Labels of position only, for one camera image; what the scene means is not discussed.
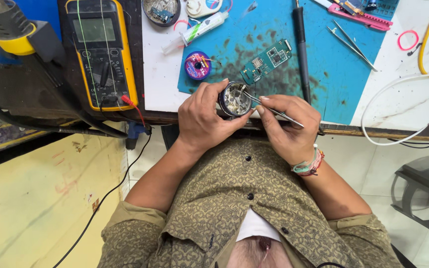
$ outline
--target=pink plastic tool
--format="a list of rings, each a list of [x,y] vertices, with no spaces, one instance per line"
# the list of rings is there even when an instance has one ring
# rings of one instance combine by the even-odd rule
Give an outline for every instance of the pink plastic tool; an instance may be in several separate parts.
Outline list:
[[[371,27],[371,28],[381,30],[381,31],[388,31],[388,30],[390,30],[390,25],[393,25],[393,22],[391,22],[391,21],[387,21],[387,20],[381,19],[379,17],[375,17],[375,16],[367,14],[367,13],[365,13],[363,15],[357,14],[356,16],[352,16],[350,14],[343,12],[342,7],[337,5],[336,3],[332,3],[332,5],[330,5],[327,10],[330,13],[334,13],[334,14],[337,14],[339,16],[343,16],[347,19],[351,19],[354,21],[360,21],[363,24],[365,24],[365,26],[367,26],[367,27]]]

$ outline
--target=man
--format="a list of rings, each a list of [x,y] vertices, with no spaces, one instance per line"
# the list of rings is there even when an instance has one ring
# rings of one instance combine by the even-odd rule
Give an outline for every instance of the man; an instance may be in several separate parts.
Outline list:
[[[320,113],[260,97],[269,142],[227,139],[253,113],[217,116],[227,84],[202,83],[180,106],[178,139],[102,231],[99,267],[402,267],[385,227],[314,147]],[[281,127],[266,107],[304,128]]]

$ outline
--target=yellow wall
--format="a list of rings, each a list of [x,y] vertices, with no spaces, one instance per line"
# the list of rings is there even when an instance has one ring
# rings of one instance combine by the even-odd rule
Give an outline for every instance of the yellow wall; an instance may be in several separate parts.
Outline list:
[[[1,164],[0,267],[53,267],[87,224],[92,204],[122,179],[122,153],[120,139],[74,134]],[[119,190],[105,199],[59,267],[97,266],[100,232],[120,199]]]

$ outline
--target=white undershirt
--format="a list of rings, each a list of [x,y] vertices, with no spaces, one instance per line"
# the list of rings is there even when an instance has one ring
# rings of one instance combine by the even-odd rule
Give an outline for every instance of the white undershirt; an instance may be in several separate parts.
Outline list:
[[[265,218],[261,217],[258,213],[249,207],[246,213],[246,217],[241,224],[239,229],[238,238],[236,242],[245,239],[250,236],[265,236],[271,239],[281,242],[279,232],[274,228]]]

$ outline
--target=shirt sleeve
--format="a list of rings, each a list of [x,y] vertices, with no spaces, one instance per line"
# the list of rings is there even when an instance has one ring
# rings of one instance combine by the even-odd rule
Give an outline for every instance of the shirt sleeve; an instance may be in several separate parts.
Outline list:
[[[377,216],[360,215],[329,221],[330,227],[354,250],[365,267],[403,268],[390,236]]]
[[[156,251],[165,220],[159,210],[120,202],[102,231],[104,246],[97,267],[141,267]]]

